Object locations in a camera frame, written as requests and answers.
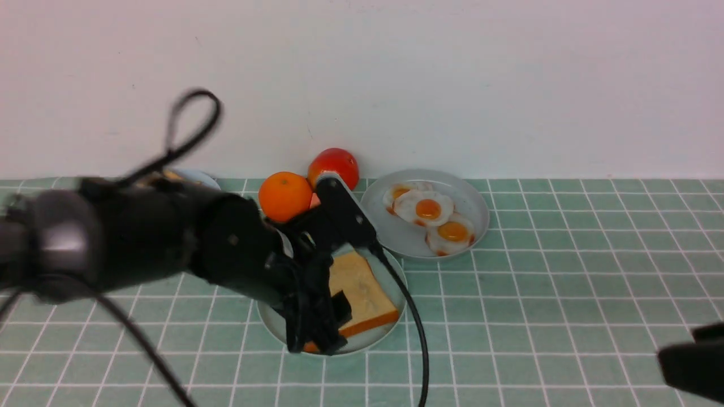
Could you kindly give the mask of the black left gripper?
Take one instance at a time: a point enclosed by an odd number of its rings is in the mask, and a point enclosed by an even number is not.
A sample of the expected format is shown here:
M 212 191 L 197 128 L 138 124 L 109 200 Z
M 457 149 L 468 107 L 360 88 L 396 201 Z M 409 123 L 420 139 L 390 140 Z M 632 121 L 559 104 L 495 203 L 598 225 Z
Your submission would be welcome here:
M 249 235 L 250 298 L 286 321 L 290 353 L 303 352 L 309 342 L 321 350 L 329 348 L 352 319 L 346 294 L 332 294 L 329 288 L 333 241 L 338 236 L 331 221 L 326 215 L 298 215 L 279 223 L 251 215 Z

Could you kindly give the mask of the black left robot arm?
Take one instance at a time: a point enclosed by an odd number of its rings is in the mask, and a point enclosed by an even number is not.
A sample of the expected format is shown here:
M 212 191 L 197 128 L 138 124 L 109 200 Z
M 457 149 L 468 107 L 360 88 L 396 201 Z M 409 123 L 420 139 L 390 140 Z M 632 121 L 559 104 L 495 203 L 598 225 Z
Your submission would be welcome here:
M 82 179 L 75 190 L 13 196 L 2 215 L 2 289 L 50 304 L 165 280 L 181 272 L 267 304 L 291 353 L 347 344 L 351 305 L 329 286 L 331 253 L 219 189 L 160 181 L 120 188 Z

